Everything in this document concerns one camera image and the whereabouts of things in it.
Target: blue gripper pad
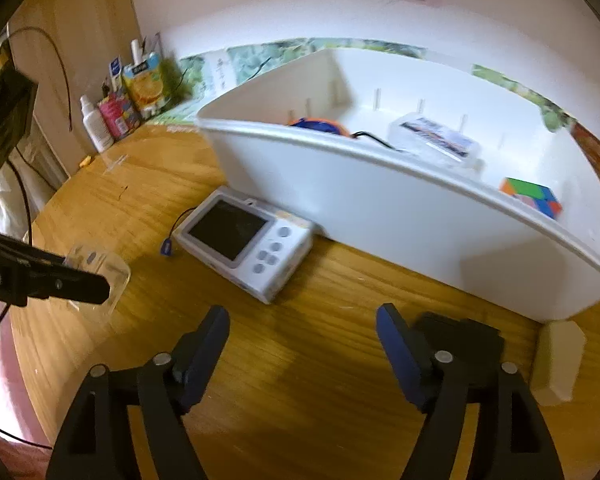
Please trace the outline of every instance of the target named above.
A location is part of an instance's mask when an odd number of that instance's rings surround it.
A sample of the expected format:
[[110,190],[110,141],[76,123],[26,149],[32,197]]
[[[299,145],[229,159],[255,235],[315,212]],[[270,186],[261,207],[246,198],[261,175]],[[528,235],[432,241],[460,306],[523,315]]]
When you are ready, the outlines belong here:
[[173,378],[184,386],[179,404],[184,413],[202,400],[229,337],[229,313],[219,305],[209,309],[195,332],[180,338],[171,356]]
[[406,399],[424,412],[432,400],[432,352],[425,337],[410,329],[392,303],[376,313],[376,332]]

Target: metal screw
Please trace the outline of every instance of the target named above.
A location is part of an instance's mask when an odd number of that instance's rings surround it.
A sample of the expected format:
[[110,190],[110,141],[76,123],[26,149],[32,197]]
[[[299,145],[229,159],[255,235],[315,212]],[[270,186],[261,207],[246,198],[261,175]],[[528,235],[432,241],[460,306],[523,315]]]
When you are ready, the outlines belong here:
[[438,350],[434,357],[436,358],[436,361],[443,364],[449,364],[454,360],[453,354],[451,352],[447,352],[446,350]]
[[89,375],[91,377],[102,377],[105,373],[107,373],[107,367],[105,365],[95,365],[89,370]]
[[510,363],[508,361],[506,363],[502,363],[501,368],[504,373],[509,374],[509,375],[518,373],[518,367],[515,364]]
[[167,364],[169,361],[171,361],[171,356],[167,354],[167,352],[162,352],[154,356],[154,365],[162,366]]

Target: red cloth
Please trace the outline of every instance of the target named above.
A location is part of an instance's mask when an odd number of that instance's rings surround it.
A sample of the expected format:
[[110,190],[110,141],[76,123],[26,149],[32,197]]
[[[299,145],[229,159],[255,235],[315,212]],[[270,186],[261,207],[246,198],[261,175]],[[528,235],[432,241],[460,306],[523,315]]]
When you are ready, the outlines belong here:
[[14,480],[45,480],[51,451],[19,442],[7,442],[0,437],[0,460]]
[[24,385],[8,314],[0,324],[0,428],[48,444]]

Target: white wall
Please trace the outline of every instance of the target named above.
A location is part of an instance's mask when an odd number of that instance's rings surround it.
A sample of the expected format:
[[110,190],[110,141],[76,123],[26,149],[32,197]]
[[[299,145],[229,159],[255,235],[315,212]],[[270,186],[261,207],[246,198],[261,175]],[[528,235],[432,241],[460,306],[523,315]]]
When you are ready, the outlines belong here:
[[134,0],[177,57],[294,37],[424,46],[540,92],[600,139],[600,23],[582,0]]

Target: orange object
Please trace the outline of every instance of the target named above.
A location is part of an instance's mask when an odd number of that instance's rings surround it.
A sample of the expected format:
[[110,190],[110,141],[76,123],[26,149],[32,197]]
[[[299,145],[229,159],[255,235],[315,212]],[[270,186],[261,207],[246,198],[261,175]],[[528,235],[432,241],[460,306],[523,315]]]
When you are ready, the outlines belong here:
[[554,212],[554,217],[558,218],[558,215],[562,212],[562,206],[558,202],[548,202],[551,211]]
[[507,179],[505,179],[500,185],[500,191],[511,196],[518,194],[518,192],[515,189],[513,189],[513,186]]

